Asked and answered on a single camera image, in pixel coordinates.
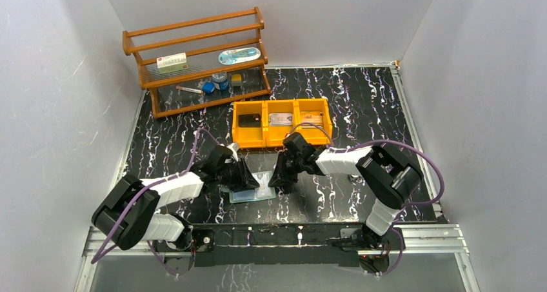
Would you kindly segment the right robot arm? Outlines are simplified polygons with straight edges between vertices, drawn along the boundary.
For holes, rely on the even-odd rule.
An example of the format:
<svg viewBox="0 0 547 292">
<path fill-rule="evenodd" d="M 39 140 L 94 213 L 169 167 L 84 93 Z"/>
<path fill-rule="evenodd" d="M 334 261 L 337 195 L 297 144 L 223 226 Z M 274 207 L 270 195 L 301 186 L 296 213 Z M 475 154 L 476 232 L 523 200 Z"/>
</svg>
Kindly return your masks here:
<svg viewBox="0 0 547 292">
<path fill-rule="evenodd" d="M 326 176 L 361 176 L 374 194 L 375 203 L 363 226 L 364 243 L 381 249 L 389 240 L 388 230 L 412 193 L 423 181 L 420 167 L 400 150 L 403 144 L 373 141 L 352 149 L 313 146 L 300 133 L 283 141 L 270 187 L 295 184 L 300 173 Z"/>
</svg>

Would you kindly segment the white printed card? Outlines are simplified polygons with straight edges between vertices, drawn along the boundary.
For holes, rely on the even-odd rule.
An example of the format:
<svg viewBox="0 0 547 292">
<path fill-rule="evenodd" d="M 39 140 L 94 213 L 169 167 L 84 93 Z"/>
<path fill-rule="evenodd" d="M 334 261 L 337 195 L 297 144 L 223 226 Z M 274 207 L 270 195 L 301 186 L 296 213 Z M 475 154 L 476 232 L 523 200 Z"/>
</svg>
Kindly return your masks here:
<svg viewBox="0 0 547 292">
<path fill-rule="evenodd" d="M 269 188 L 269 181 L 272 178 L 273 172 L 272 171 L 260 171 L 252 173 L 255 180 L 259 183 L 261 188 Z"/>
</svg>

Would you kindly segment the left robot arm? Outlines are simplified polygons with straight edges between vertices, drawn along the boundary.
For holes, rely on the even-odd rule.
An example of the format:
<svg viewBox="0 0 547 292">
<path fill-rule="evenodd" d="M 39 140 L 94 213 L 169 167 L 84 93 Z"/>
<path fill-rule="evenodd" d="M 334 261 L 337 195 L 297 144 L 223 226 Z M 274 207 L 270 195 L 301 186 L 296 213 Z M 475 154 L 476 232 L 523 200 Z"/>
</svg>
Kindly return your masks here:
<svg viewBox="0 0 547 292">
<path fill-rule="evenodd" d="M 255 190 L 259 182 L 251 174 L 235 143 L 215 146 L 204 160 L 188 171 L 152 180 L 126 174 L 97 207 L 92 224 L 119 249 L 128 250 L 140 241 L 165 241 L 178 251 L 193 241 L 193 226 L 181 216 L 157 210 L 174 202 L 194 199 L 208 186 L 232 191 Z"/>
</svg>

